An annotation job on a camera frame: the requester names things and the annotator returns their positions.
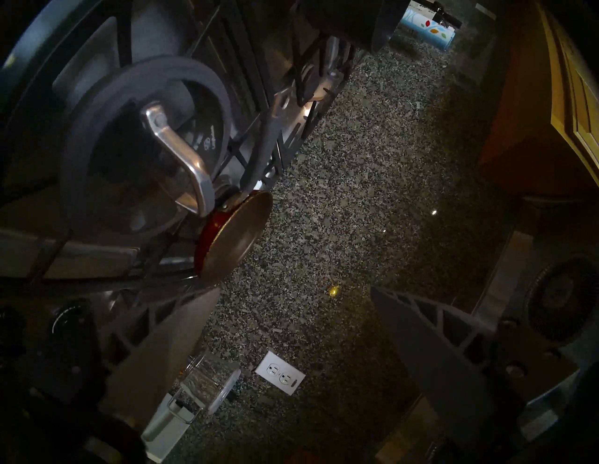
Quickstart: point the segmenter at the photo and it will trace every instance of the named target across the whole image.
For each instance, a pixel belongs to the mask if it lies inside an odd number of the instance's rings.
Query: wooden cabinet
[[[479,159],[514,195],[570,196],[599,186],[597,83],[535,2],[520,2],[499,109]]]

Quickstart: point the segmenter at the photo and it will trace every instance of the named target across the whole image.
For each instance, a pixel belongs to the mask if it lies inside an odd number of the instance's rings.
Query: granite countertop
[[[274,188],[202,336],[241,365],[233,401],[167,462],[281,462],[300,446],[371,459],[418,391],[370,286],[466,307],[480,293],[507,205],[475,167],[500,87],[460,83],[454,51],[408,45],[364,59]],[[253,373],[269,349],[306,374],[293,396]]]

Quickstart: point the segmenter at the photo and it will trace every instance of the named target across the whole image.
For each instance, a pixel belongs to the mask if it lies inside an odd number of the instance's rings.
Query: outlet cover plate
[[[287,364],[272,351],[264,356],[254,372],[288,395],[293,394],[305,377],[305,374]]]

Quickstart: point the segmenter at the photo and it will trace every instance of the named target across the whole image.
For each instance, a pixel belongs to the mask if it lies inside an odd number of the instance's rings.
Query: pan handle
[[[185,140],[168,125],[161,104],[152,104],[143,111],[143,120],[154,138],[173,155],[189,174],[195,199],[184,193],[176,202],[192,213],[206,217],[214,209],[214,189],[206,164]]]

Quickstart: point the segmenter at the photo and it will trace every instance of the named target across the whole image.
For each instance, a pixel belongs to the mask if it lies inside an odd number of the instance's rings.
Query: outlet socket
[[[288,395],[293,394],[305,377],[305,374],[287,364],[272,351],[264,356],[255,372]]]

